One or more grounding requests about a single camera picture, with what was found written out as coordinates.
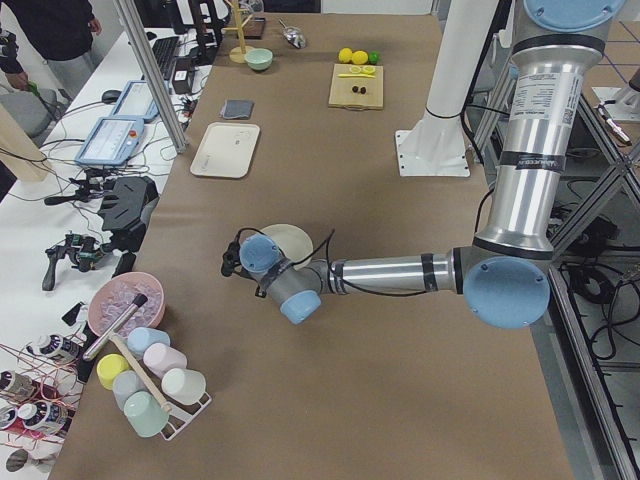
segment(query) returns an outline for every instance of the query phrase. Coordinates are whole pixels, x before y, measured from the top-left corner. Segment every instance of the gray pants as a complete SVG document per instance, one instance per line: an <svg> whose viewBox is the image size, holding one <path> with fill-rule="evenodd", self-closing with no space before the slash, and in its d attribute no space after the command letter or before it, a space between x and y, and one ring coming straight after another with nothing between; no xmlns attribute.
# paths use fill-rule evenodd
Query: gray pants
<svg viewBox="0 0 640 480"><path fill-rule="evenodd" d="M91 52L71 60L47 60L51 71L71 98L75 98L96 69Z"/></svg>

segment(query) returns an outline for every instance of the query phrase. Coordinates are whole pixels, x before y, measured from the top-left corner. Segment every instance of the keyboard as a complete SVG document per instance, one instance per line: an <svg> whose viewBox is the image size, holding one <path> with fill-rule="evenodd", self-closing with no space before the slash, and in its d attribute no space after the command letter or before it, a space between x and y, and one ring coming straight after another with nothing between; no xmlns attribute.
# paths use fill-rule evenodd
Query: keyboard
<svg viewBox="0 0 640 480"><path fill-rule="evenodd" d="M179 37L158 38L151 49L165 80L171 80Z"/></svg>

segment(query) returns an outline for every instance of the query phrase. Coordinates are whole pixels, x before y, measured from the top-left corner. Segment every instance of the white table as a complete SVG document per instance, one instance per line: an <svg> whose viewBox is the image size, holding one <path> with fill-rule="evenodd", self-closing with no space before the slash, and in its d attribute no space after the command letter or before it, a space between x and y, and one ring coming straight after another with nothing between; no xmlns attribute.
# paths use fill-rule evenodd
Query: white table
<svg viewBox="0 0 640 480"><path fill-rule="evenodd" d="M153 32L159 38L173 35L170 29L154 29ZM193 35L187 34L182 37L180 54L184 55L196 44L190 42ZM211 67L198 68L193 86L195 93L189 97L197 97L210 70ZM47 143L61 139L85 139L96 120L109 115L113 105L90 105L72 110L99 102L105 90L122 90L127 81L140 78L141 70L128 45L127 36L123 33L70 105L68 109L70 113L65 115L52 131ZM173 95L172 100L174 104L179 104L180 96ZM145 150L145 155L134 154L128 166L132 169L132 174L137 170L141 175L153 178L158 192L161 193L171 170L175 149L160 117L145 127L136 152L142 151L147 144L149 146ZM62 142L43 147L42 151L47 156L68 162L51 161L53 170L62 180L79 174L80 169L72 160L81 145L80 142ZM66 181L60 183L63 188L67 185ZM74 185L66 187L63 195L73 194L76 188ZM42 290L42 279L48 267L45 249L63 240L69 231L92 235L104 242L107 242L110 236L110 232L101 231L102 219L92 213L99 209L100 199L88 203L76 202L76 206L83 209L83 217L71 203L45 206L42 200L24 201L16 198L42 199L46 196L58 195L59 192L58 179L49 174L43 182L16 181L10 191L11 195L7 195L0 203L0 232L3 237L0 244L0 265L3 268L3 273L0 275L0 292L2 292L0 311L3 312L0 316L0 331L2 331L0 344L14 349L23 348L43 334L59 333L68 336L81 330L81 326L78 325L73 327L65 325L61 320L62 315L79 301L88 304L94 293L111 278L119 260L119 253L116 252L105 256L96 270L81 273L71 269L71 262L65 258L58 262L54 290L51 292ZM79 320L84 319L86 319L86 309L83 309L79 316ZM0 371L9 369L22 370L17 365L15 357L0 350ZM7 440L5 434L0 436L3 442ZM36 457L45 456L59 448L58 445L40 442L32 453ZM0 446L0 451L2 452L0 472L4 472L4 461L13 448ZM11 478L15 480L45 477L46 474L34 468L25 468L11 474Z"/></svg>

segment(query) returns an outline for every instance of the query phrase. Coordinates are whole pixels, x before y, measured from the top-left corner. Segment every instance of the person's hand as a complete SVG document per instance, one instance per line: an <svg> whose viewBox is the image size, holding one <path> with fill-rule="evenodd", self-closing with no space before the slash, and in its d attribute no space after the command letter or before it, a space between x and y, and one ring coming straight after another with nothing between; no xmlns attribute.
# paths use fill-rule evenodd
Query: person's hand
<svg viewBox="0 0 640 480"><path fill-rule="evenodd" d="M89 30L96 35L100 35L102 33L102 25L100 25L100 20L97 18L93 18L93 20L89 20Z"/></svg>
<svg viewBox="0 0 640 480"><path fill-rule="evenodd" d="M25 92L29 90L29 75L27 75L27 72L5 73L5 75L9 85L16 90L24 90Z"/></svg>

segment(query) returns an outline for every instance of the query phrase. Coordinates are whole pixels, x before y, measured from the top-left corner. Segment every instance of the yellow cup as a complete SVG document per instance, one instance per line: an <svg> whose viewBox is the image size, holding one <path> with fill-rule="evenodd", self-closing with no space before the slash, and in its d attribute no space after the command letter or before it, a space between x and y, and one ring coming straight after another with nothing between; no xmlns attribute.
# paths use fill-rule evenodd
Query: yellow cup
<svg viewBox="0 0 640 480"><path fill-rule="evenodd" d="M98 372L98 380L100 380L102 386L107 390L112 390L113 381L116 377L125 370L130 369L131 367L126 358L117 353L111 353L100 359L96 371Z"/></svg>

